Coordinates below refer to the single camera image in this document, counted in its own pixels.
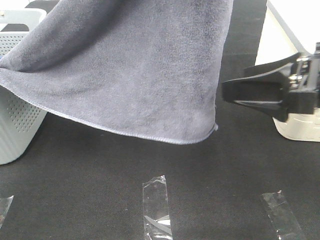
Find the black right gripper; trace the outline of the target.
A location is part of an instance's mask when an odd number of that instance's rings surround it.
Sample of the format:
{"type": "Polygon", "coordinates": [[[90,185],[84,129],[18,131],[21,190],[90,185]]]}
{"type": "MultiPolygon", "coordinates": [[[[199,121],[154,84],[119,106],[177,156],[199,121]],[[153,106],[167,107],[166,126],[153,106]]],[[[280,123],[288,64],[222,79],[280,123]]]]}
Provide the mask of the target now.
{"type": "Polygon", "coordinates": [[[289,57],[243,70],[222,83],[222,98],[286,122],[289,114],[312,115],[320,107],[320,43],[310,55],[289,57]]]}

